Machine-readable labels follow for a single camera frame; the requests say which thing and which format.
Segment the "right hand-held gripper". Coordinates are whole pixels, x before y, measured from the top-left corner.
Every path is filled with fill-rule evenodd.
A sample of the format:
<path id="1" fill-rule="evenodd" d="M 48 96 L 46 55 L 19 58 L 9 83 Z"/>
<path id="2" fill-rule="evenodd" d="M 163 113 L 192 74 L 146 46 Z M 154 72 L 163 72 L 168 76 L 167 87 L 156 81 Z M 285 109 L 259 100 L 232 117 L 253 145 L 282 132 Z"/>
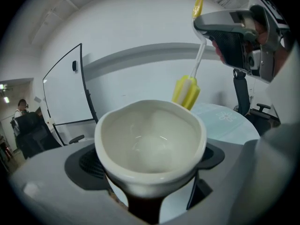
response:
<path id="1" fill-rule="evenodd" d="M 217 43 L 225 63 L 233 68 L 243 68 L 244 65 L 242 39 L 238 33 L 242 33 L 245 28 L 244 40 L 253 45 L 253 50 L 246 56 L 246 70 L 249 75 L 269 83 L 274 78 L 275 52 L 290 28 L 271 0 L 249 0 L 246 15 L 244 13 L 244 9 L 206 13 L 194 20 L 194 28 L 206 32 L 209 40 Z M 257 40 L 259 34 L 255 22 L 266 28 L 264 44 Z"/>

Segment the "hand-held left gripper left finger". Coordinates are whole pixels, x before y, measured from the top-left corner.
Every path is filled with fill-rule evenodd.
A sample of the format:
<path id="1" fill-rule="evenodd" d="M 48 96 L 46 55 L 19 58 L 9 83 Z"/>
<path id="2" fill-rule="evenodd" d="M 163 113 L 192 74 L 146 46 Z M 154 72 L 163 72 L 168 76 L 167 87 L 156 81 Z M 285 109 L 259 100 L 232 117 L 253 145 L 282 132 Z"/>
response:
<path id="1" fill-rule="evenodd" d="M 106 189 L 86 190 L 65 171 L 65 162 L 93 145 L 68 145 L 25 162 L 9 183 L 20 201 L 45 225 L 140 225 L 142 221 L 113 200 Z"/>

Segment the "person's right hand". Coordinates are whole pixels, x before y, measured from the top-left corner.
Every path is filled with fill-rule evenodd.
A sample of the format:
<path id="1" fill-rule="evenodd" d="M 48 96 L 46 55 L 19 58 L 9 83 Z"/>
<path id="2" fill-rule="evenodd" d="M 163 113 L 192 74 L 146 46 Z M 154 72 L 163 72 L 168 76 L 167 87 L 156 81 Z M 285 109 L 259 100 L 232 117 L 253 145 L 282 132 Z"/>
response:
<path id="1" fill-rule="evenodd" d="M 258 43 L 261 45 L 266 44 L 268 38 L 267 29 L 257 21 L 255 21 L 255 29 L 258 32 L 258 37 L 257 37 Z"/>

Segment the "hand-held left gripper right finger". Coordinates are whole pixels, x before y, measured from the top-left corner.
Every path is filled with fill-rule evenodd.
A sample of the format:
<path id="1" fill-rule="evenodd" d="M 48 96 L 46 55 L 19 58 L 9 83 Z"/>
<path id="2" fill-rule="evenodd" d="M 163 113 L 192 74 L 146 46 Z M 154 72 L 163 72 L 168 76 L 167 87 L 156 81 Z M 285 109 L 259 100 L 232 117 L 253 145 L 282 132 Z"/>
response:
<path id="1" fill-rule="evenodd" d="M 196 177 L 166 197 L 163 225 L 226 225 L 253 163 L 255 142 L 208 142 Z"/>

